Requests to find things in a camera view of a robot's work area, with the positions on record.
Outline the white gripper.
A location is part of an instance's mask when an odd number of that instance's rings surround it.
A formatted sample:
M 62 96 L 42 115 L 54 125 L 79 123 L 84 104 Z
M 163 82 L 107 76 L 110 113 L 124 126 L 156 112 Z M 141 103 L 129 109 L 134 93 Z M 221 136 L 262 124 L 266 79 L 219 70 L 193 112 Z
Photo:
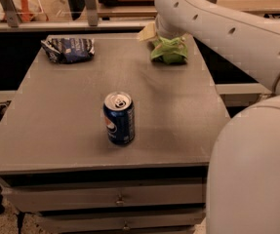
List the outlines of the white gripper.
M 158 14 L 155 22 L 148 23 L 138 33 L 137 39 L 139 41 L 151 40 L 157 36 L 157 33 L 159 36 L 167 39 L 181 37 L 186 33 L 185 28 L 187 24 L 188 18 L 186 17 L 178 15 L 162 16 Z

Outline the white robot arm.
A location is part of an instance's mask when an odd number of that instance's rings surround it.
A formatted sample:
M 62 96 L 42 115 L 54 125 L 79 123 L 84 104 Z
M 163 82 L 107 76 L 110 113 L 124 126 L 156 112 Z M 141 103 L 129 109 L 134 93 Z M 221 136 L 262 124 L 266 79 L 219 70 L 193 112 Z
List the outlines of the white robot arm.
M 154 0 L 151 33 L 189 33 L 271 91 L 220 131 L 208 171 L 206 233 L 280 234 L 280 23 L 216 1 Z

